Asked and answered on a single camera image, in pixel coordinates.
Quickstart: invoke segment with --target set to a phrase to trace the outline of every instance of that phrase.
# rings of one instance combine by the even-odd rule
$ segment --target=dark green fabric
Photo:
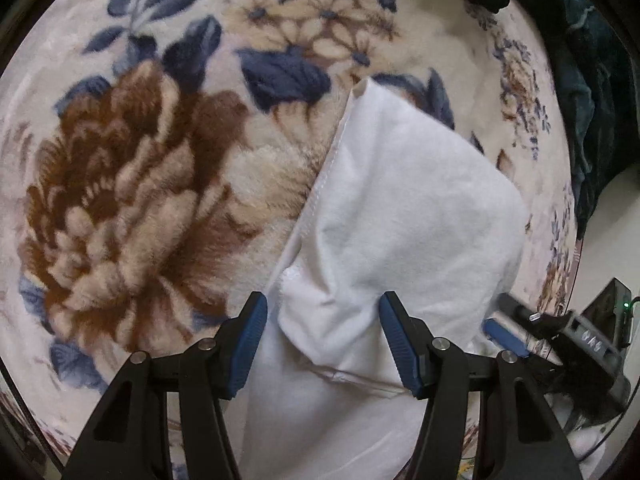
[[[629,56],[589,0],[518,0],[536,21],[571,158],[578,237],[609,181],[639,158]]]

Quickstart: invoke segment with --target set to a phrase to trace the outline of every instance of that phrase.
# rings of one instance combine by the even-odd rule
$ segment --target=blue rubber pad
[[[495,319],[485,319],[482,322],[482,331],[491,341],[500,345],[505,350],[511,350],[518,357],[527,357],[527,346]]]
[[[402,324],[389,303],[386,294],[383,294],[380,298],[378,309],[380,311],[380,324],[396,362],[402,386],[411,391],[414,397],[417,397],[422,389],[422,380],[418,372],[418,355],[409,342],[409,338],[404,332]]]
[[[260,294],[246,320],[244,329],[238,337],[236,348],[231,356],[229,380],[226,386],[231,397],[235,397],[236,393],[246,384],[266,323],[267,298]]]

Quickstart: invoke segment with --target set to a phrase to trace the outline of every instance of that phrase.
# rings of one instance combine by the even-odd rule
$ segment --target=large brown flower print
[[[40,147],[22,250],[58,336],[163,354],[190,341],[192,308],[225,314],[223,258],[255,234],[224,213],[219,172],[247,114],[234,92],[180,92],[151,61],[69,103]]]

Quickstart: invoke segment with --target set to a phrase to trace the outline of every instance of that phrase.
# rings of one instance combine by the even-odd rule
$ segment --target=metal screw
[[[449,342],[448,339],[444,337],[437,337],[436,339],[433,340],[433,347],[437,348],[438,350],[446,350],[450,346],[451,346],[451,343]]]
[[[198,341],[198,348],[200,350],[213,350],[216,347],[216,342],[212,337],[206,337]]]
[[[131,356],[131,362],[135,365],[139,365],[140,363],[144,362],[145,359],[146,354],[144,352],[135,352],[135,354]]]
[[[502,358],[510,364],[513,364],[518,360],[518,356],[511,350],[505,350],[504,352],[502,352]]]

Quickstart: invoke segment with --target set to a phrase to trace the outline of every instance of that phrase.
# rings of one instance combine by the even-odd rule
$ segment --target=bed
[[[512,293],[562,311],[568,148],[513,0],[56,0],[0,79],[0,355],[60,455],[131,351],[181,352],[264,285],[366,77],[517,186]]]

